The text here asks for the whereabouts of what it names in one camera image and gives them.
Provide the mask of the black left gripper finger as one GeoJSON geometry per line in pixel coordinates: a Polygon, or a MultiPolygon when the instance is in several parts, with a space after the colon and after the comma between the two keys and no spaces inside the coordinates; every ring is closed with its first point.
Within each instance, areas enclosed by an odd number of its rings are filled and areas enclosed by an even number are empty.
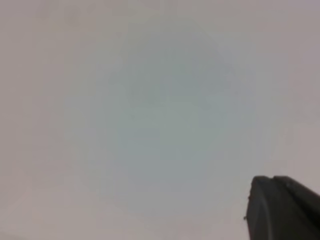
{"type": "Polygon", "coordinates": [[[244,219],[250,240],[319,240],[320,196],[288,176],[255,176],[244,219]]]}

